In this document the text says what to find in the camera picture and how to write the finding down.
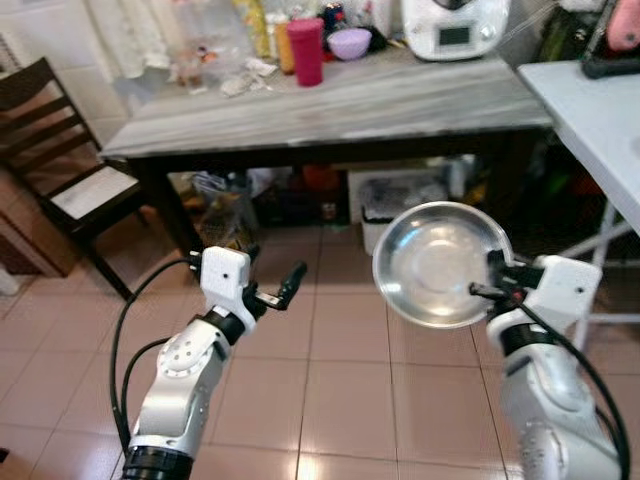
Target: stainless steel bowl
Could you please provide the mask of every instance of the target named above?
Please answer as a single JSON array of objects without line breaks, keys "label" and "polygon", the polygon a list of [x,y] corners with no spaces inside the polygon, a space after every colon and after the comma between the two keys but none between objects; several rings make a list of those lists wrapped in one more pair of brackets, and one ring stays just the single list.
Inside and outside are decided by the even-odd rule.
[{"label": "stainless steel bowl", "polygon": [[396,218],[373,254],[373,276],[389,305],[407,320],[432,328],[459,328],[481,320],[489,301],[468,293],[487,283],[487,253],[511,243],[491,217],[453,202],[419,205]]}]

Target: chair backrest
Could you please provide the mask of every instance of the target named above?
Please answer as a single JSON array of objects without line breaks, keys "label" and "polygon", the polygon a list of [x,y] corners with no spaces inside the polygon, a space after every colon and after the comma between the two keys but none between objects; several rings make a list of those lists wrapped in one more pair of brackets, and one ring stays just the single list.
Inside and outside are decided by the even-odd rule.
[{"label": "chair backrest", "polygon": [[31,193],[44,199],[86,171],[67,161],[62,181],[41,188],[51,176],[46,170],[60,169],[52,167],[56,159],[87,145],[95,165],[100,144],[46,59],[0,80],[0,163]]}]

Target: pink tumbler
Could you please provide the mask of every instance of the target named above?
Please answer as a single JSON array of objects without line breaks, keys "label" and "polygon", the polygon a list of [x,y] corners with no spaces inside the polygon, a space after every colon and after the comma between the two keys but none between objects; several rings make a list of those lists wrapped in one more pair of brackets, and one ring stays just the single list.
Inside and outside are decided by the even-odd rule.
[{"label": "pink tumbler", "polygon": [[313,87],[322,83],[322,29],[321,18],[293,20],[287,25],[296,65],[298,85]]}]

